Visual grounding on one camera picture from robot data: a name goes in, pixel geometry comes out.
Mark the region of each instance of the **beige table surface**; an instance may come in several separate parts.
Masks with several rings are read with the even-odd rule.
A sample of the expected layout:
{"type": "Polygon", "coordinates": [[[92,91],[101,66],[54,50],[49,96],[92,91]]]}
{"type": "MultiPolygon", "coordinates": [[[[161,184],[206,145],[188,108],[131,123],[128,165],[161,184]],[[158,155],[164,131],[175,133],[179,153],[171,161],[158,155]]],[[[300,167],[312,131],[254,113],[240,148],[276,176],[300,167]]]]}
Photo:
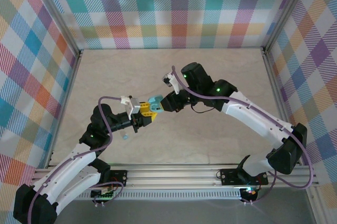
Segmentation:
{"type": "MultiPolygon", "coordinates": [[[[132,95],[147,101],[173,89],[162,76],[175,65],[178,72],[201,63],[212,79],[234,84],[257,105],[278,116],[261,52],[253,49],[87,50],[83,54],[65,110],[51,163],[59,163],[73,149],[90,123],[103,95],[132,95]]],[[[125,111],[107,101],[114,113],[125,111]]],[[[208,109],[203,104],[197,111],[208,109]]],[[[114,133],[113,143],[100,158],[108,163],[238,163],[247,154],[269,149],[268,142],[240,121],[211,111],[197,114],[189,106],[179,113],[164,112],[135,134],[114,133]]]]}

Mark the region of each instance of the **marble-pattern surface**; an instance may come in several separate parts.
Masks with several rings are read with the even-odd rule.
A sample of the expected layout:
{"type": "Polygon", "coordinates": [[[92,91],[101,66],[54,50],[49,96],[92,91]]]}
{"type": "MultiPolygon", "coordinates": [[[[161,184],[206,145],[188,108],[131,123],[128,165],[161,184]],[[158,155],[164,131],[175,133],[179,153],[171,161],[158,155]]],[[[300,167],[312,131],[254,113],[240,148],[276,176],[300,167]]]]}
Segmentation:
{"type": "MultiPolygon", "coordinates": [[[[167,95],[171,88],[162,76],[190,62],[201,63],[212,79],[225,79],[266,111],[278,116],[269,79],[258,48],[87,50],[83,54],[51,163],[59,163],[90,123],[97,100],[103,95],[132,95],[147,101],[167,95]]],[[[107,101],[114,113],[123,105],[107,101]]],[[[198,104],[195,109],[208,109],[198,104]]],[[[127,140],[114,133],[113,143],[100,158],[108,163],[238,163],[247,154],[270,149],[269,143],[240,121],[211,111],[197,114],[186,107],[179,113],[164,112],[127,140]]]]}

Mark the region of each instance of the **plaid backdrop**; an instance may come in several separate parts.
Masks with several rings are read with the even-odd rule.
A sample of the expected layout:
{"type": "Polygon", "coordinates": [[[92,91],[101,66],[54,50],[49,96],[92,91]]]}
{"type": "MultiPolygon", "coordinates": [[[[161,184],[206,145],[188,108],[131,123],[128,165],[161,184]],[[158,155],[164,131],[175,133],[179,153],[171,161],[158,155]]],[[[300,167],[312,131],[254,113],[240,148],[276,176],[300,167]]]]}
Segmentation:
{"type": "Polygon", "coordinates": [[[259,47],[285,1],[54,0],[90,49],[259,47]]]}
{"type": "Polygon", "coordinates": [[[308,127],[307,150],[337,221],[337,0],[300,0],[271,59],[292,123],[308,127]]]}
{"type": "Polygon", "coordinates": [[[0,0],[0,223],[45,160],[74,62],[41,0],[0,0]]]}

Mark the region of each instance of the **purple cable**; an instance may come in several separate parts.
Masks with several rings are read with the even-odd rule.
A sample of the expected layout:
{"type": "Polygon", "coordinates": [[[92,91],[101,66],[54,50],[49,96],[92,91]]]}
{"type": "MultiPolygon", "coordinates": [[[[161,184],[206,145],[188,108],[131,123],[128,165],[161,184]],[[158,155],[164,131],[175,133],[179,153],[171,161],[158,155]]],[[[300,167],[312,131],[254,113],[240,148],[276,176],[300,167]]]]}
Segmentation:
{"type": "Polygon", "coordinates": [[[90,188],[96,188],[96,187],[99,187],[99,186],[106,186],[108,184],[119,184],[121,186],[121,190],[119,191],[119,193],[117,193],[116,196],[114,196],[112,199],[110,199],[108,202],[105,202],[105,204],[111,202],[112,200],[114,200],[115,198],[119,197],[120,194],[122,193],[123,189],[124,189],[124,185],[121,183],[121,182],[118,182],[118,181],[113,181],[113,182],[107,182],[107,183],[100,183],[100,184],[95,184],[94,186],[91,186],[90,188]]]}
{"type": "MultiPolygon", "coordinates": [[[[241,100],[238,99],[234,99],[234,98],[230,98],[228,96],[204,96],[204,95],[200,95],[192,90],[190,90],[178,77],[176,71],[175,71],[175,66],[172,66],[172,73],[174,74],[175,78],[177,79],[178,83],[189,93],[191,93],[192,95],[201,98],[201,99],[225,99],[225,100],[229,100],[232,102],[235,102],[237,104],[243,105],[245,107],[248,107],[250,104],[243,102],[241,100]]],[[[264,112],[260,111],[258,108],[254,107],[254,106],[250,106],[250,109],[252,109],[253,111],[255,111],[257,114],[263,116],[264,118],[266,118],[267,120],[269,120],[270,122],[272,122],[273,124],[275,124],[276,126],[278,126],[279,128],[283,128],[283,125],[281,125],[280,123],[278,123],[278,121],[274,120],[273,118],[271,118],[270,116],[268,116],[267,114],[265,114],[264,112]]],[[[301,148],[301,150],[304,153],[304,157],[308,162],[308,166],[309,166],[309,172],[310,172],[310,177],[309,177],[309,181],[304,185],[304,186],[296,186],[294,184],[289,183],[288,181],[284,180],[283,178],[280,178],[279,176],[277,176],[276,174],[272,174],[269,171],[269,174],[276,177],[277,179],[281,180],[282,182],[284,182],[285,184],[287,184],[288,186],[292,187],[292,188],[296,188],[296,189],[307,189],[308,187],[310,187],[313,177],[314,177],[314,173],[313,173],[313,167],[312,167],[312,163],[309,157],[308,152],[306,151],[305,147],[302,145],[302,143],[297,139],[296,136],[294,136],[288,129],[284,128],[283,131],[288,134],[291,138],[294,139],[294,141],[297,143],[297,145],[301,148]]]]}
{"type": "MultiPolygon", "coordinates": [[[[109,142],[108,142],[106,145],[104,145],[104,146],[102,146],[102,147],[99,147],[99,148],[97,148],[97,149],[93,149],[93,150],[90,150],[90,151],[87,151],[87,152],[84,152],[84,153],[81,153],[81,154],[77,154],[77,155],[73,156],[74,159],[69,158],[69,159],[65,160],[62,164],[60,164],[60,166],[58,166],[58,167],[53,171],[53,173],[46,179],[46,181],[45,181],[44,183],[49,183],[49,182],[51,181],[51,179],[53,178],[53,176],[55,176],[55,175],[59,172],[59,170],[60,170],[61,168],[63,168],[65,165],[67,165],[70,161],[73,161],[73,160],[75,160],[76,158],[82,157],[82,156],[84,156],[84,155],[86,155],[86,154],[90,154],[90,153],[92,153],[92,152],[96,152],[96,151],[99,151],[99,150],[102,150],[102,149],[106,149],[106,148],[111,144],[111,142],[112,142],[112,131],[111,131],[111,128],[110,128],[110,126],[109,126],[109,123],[107,122],[107,120],[106,120],[106,118],[105,118],[105,115],[104,115],[104,113],[103,113],[103,110],[102,110],[101,101],[102,101],[103,99],[112,99],[112,100],[119,100],[119,101],[120,101],[121,98],[115,98],[115,97],[113,97],[113,96],[102,96],[102,97],[98,100],[98,109],[99,109],[99,111],[100,111],[100,113],[101,113],[101,116],[102,116],[102,119],[103,119],[103,121],[104,121],[104,124],[106,125],[106,128],[107,128],[107,130],[108,130],[108,132],[109,132],[109,135],[110,135],[109,142]]],[[[34,197],[33,197],[33,199],[32,199],[32,202],[31,202],[31,204],[30,204],[30,206],[29,206],[29,209],[28,209],[28,216],[27,216],[27,222],[28,222],[28,224],[32,224],[32,211],[33,211],[33,205],[34,205],[34,202],[35,202],[37,196],[41,193],[41,191],[43,190],[43,188],[44,188],[44,186],[42,185],[42,186],[37,190],[36,194],[34,195],[34,197]]]]}

